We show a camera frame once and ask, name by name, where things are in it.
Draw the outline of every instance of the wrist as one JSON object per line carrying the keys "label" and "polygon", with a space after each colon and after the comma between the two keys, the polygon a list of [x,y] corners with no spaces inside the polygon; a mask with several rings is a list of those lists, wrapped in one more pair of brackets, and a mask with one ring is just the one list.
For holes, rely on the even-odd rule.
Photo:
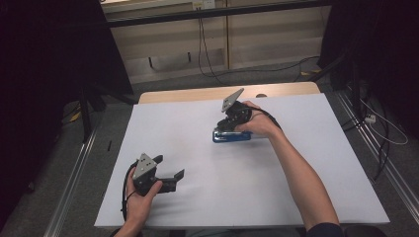
{"label": "wrist", "polygon": [[123,227],[121,227],[120,231],[117,233],[116,236],[137,236],[138,233],[141,231],[142,225],[138,225],[132,221],[127,220],[124,223]]}
{"label": "wrist", "polygon": [[279,127],[273,125],[269,129],[268,134],[267,134],[267,137],[270,140],[273,140],[273,139],[276,139],[276,138],[285,137],[285,134],[284,134],[284,132],[283,132],[282,129],[280,129]]}

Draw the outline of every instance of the table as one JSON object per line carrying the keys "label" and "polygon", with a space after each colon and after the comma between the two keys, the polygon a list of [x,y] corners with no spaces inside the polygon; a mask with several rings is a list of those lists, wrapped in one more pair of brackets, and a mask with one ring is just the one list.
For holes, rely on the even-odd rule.
{"label": "table", "polygon": [[258,94],[268,97],[319,94],[318,87],[313,82],[296,82],[283,84],[266,84],[252,86],[216,87],[192,90],[177,90],[164,92],[147,92],[139,98],[140,104],[161,102],[187,102],[204,100],[222,100],[226,95],[231,95],[244,88],[241,98],[256,98]]}
{"label": "table", "polygon": [[[223,119],[222,100],[213,99],[225,98],[236,89],[143,94],[132,111],[95,226],[115,228],[124,223],[121,186],[127,167],[142,152],[151,157],[164,156],[157,168],[159,178],[185,169],[176,193],[155,198],[147,227],[302,225],[284,172],[267,139],[221,144],[211,141],[211,130]],[[315,84],[249,86],[244,93],[239,100],[250,99],[277,118],[291,143],[317,171],[342,223],[388,222],[340,124]],[[253,99],[261,93],[269,97]],[[297,95],[272,97],[289,94]]]}

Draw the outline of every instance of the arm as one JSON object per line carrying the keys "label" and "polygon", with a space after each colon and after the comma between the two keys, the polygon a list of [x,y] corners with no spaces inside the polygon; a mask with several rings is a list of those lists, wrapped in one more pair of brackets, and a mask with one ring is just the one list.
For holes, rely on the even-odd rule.
{"label": "arm", "polygon": [[[126,181],[127,195],[135,191],[132,180],[134,171],[135,168],[132,168]],[[157,181],[145,197],[142,197],[137,193],[134,193],[129,197],[126,204],[126,223],[124,223],[123,227],[115,236],[137,236],[150,213],[151,203],[160,191],[162,185],[163,183],[161,181]]]}
{"label": "arm", "polygon": [[[259,108],[251,102],[247,106]],[[329,222],[339,225],[335,209],[317,173],[288,141],[283,131],[261,112],[253,111],[252,118],[238,125],[237,131],[250,130],[269,138],[289,183],[293,200],[307,230],[316,224]]]}

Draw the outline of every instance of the aluminum rail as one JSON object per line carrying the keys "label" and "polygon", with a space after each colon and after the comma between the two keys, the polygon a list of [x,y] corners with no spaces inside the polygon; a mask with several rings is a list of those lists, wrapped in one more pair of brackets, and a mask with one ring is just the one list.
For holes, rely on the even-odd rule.
{"label": "aluminum rail", "polygon": [[[352,111],[352,104],[351,100],[346,95],[341,95],[338,93],[339,101],[348,114],[350,118],[354,118],[353,124],[358,124],[358,119],[356,118],[356,115]],[[364,139],[367,146],[372,151],[374,157],[376,160],[378,160],[378,150],[379,150],[379,142],[377,141],[376,137],[373,135],[373,133],[370,131],[370,129],[366,126],[364,122],[357,125],[358,132],[360,136]],[[385,152],[382,151],[382,154],[384,156],[387,156],[388,154],[385,154]],[[391,159],[388,157],[387,164],[385,165],[384,172],[403,200],[405,206],[409,210],[412,217],[415,219],[416,223],[419,224],[419,197],[417,194],[410,188],[410,186],[407,184],[407,182],[404,180],[404,178],[401,176],[400,172],[396,169],[394,164],[391,162]]]}
{"label": "aluminum rail", "polygon": [[323,6],[330,6],[330,5],[333,5],[342,1],[343,0],[299,0],[299,1],[289,1],[289,2],[251,5],[251,6],[242,6],[242,7],[227,7],[227,8],[217,8],[217,9],[207,9],[207,10],[202,10],[202,11],[162,14],[162,15],[146,16],[146,17],[114,19],[114,20],[109,20],[108,22],[100,22],[100,23],[66,25],[66,26],[61,26],[60,29],[80,31],[80,30],[92,30],[92,29],[103,29],[103,28],[119,28],[119,27],[129,27],[129,26],[164,23],[164,22],[185,21],[185,20],[192,20],[192,19],[224,17],[224,16],[234,16],[234,15],[242,15],[242,14],[323,7]]}
{"label": "aluminum rail", "polygon": [[99,115],[97,123],[90,134],[87,141],[81,147],[77,161],[71,172],[70,178],[65,186],[64,192],[55,208],[52,218],[46,228],[43,237],[57,237],[64,224],[65,217],[67,216],[68,209],[70,208],[71,202],[74,197],[75,190],[77,189],[78,181],[83,173],[85,163],[89,157],[90,150],[93,147],[93,143],[96,138],[96,133],[100,126],[103,115]]}

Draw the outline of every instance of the blue object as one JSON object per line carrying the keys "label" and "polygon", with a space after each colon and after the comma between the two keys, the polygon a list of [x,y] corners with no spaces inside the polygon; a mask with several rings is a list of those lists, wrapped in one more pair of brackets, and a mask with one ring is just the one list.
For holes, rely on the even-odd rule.
{"label": "blue object", "polygon": [[252,138],[251,131],[219,131],[215,129],[212,132],[212,141],[215,143],[221,142],[233,142],[233,141],[243,141],[250,140]]}

